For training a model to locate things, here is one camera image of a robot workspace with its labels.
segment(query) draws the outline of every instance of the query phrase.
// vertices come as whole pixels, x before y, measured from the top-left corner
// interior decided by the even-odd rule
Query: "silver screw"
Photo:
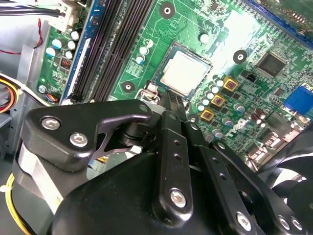
[[[69,137],[69,141],[76,147],[85,147],[88,143],[87,136],[82,133],[73,133]]]
[[[288,224],[288,222],[282,217],[282,216],[278,216],[279,222],[281,223],[281,225],[283,225],[283,227],[286,230],[290,230],[290,225]]]
[[[222,143],[218,143],[217,144],[221,149],[225,149],[225,145],[223,145]]]
[[[186,206],[186,198],[182,192],[178,190],[171,191],[171,199],[174,204],[179,208],[184,208]]]
[[[192,129],[194,129],[195,131],[197,131],[198,128],[197,128],[197,126],[196,126],[195,124],[191,123],[190,126],[191,126]]]
[[[236,214],[237,217],[237,221],[238,223],[246,230],[246,231],[251,231],[252,227],[251,227],[251,223],[248,220],[248,218],[242,214],[241,212],[237,212]]]
[[[45,129],[48,129],[48,130],[57,130],[59,129],[59,127],[61,126],[60,125],[60,122],[57,120],[57,119],[54,119],[54,118],[45,118],[41,121],[41,125],[45,128]]]
[[[44,85],[40,85],[38,87],[38,91],[39,91],[39,93],[44,94],[44,93],[46,93],[47,88]]]
[[[298,230],[302,230],[302,226],[301,226],[301,224],[299,223],[299,221],[296,220],[296,218],[291,217],[291,221],[292,221],[293,225],[294,225]]]

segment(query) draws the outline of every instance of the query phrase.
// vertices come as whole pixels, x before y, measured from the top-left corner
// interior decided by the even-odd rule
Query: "chip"
[[[259,69],[271,77],[277,76],[285,67],[286,63],[276,55],[266,53],[259,61],[257,66]]]
[[[224,78],[224,88],[233,92],[238,87],[238,83],[234,81],[231,77],[226,76]]]
[[[201,118],[206,121],[210,121],[214,117],[214,113],[210,110],[204,110],[201,114]]]
[[[225,101],[226,100],[222,96],[216,94],[211,102],[212,104],[221,107],[225,103]]]
[[[154,80],[158,85],[188,99],[211,69],[212,66],[208,61],[174,42]]]
[[[277,88],[277,89],[274,91],[274,94],[275,94],[276,96],[281,96],[283,93],[284,93],[284,90],[281,89],[281,88]]]

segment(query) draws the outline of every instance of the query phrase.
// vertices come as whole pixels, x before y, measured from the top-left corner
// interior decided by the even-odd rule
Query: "white connector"
[[[65,32],[67,29],[72,28],[74,24],[78,23],[82,6],[72,0],[59,0],[58,3],[60,4],[60,12],[64,13],[64,16],[49,20],[49,25],[61,32]]]

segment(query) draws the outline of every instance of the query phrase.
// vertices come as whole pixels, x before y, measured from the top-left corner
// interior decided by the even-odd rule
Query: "black chip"
[[[276,56],[267,53],[257,65],[262,71],[272,77],[277,76],[285,67],[286,63],[278,59]]]
[[[60,58],[54,57],[54,62],[55,62],[57,65],[59,65],[60,61],[61,61]]]
[[[277,88],[274,92],[276,96],[281,96],[284,93],[284,90],[281,88]]]
[[[223,94],[227,94],[227,92],[228,92],[228,90],[227,90],[226,88],[223,88],[223,89],[221,90],[221,93],[223,93]]]
[[[240,98],[240,95],[237,94],[237,93],[235,93],[235,94],[233,95],[233,98],[234,98],[234,99],[239,99],[239,98]]]
[[[228,112],[228,109],[223,108],[223,109],[221,110],[221,112],[222,112],[223,114],[226,114],[226,113]]]

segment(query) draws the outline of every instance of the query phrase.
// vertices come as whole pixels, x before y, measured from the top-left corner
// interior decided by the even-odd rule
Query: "electrolytic capacitor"
[[[262,109],[256,109],[255,113],[257,116],[259,116],[260,119],[265,119],[266,118],[266,114],[263,112]]]
[[[216,84],[218,87],[222,87],[222,86],[224,85],[224,81],[221,80],[219,77],[216,77],[216,78],[214,79],[214,82],[215,82],[215,84]]]
[[[227,117],[227,118],[225,117],[225,118],[223,118],[223,124],[225,126],[232,127],[234,123],[229,117]]]
[[[217,92],[219,92],[219,88],[215,85],[215,83],[212,83],[210,86],[209,86],[211,92],[213,94],[216,94]]]
[[[237,103],[234,105],[234,110],[236,110],[239,115],[242,115],[245,112],[246,108],[243,106],[243,104]]]
[[[68,60],[72,60],[74,58],[74,52],[71,51],[71,50],[68,50],[67,52],[65,52],[65,57],[68,59]]]
[[[53,49],[52,47],[48,47],[45,52],[49,57],[54,57],[57,54],[57,50]]]
[[[145,62],[145,57],[143,55],[140,55],[136,58],[136,63],[139,64],[139,65],[142,65],[143,62]]]
[[[69,40],[67,43],[67,47],[70,50],[75,50],[77,48],[77,42],[74,42],[73,40]]]
[[[149,54],[149,49],[147,47],[141,47],[139,49],[139,53],[142,55],[147,55],[147,54]]]
[[[204,109],[205,109],[204,105],[201,104],[201,103],[197,104],[197,108],[198,108],[198,111],[199,111],[199,112],[202,112],[202,111],[204,111]]]
[[[221,132],[220,129],[213,130],[213,134],[214,134],[215,138],[217,138],[219,140],[223,137],[223,133]]]
[[[259,119],[259,117],[256,114],[251,114],[250,118],[258,125],[262,123],[261,119]]]
[[[63,38],[54,39],[51,44],[55,49],[60,50],[65,46],[65,40]]]
[[[213,99],[213,98],[214,98],[214,94],[213,94],[211,91],[207,91],[207,92],[205,93],[205,95],[206,95],[206,97],[207,97],[208,99]]]
[[[74,30],[70,33],[70,37],[74,40],[74,41],[78,41],[80,38],[80,35],[82,34],[83,29],[77,29]]]
[[[209,103],[210,103],[210,101],[206,98],[206,97],[203,97],[202,99],[201,99],[201,101],[202,101],[202,104],[203,105],[209,105]]]

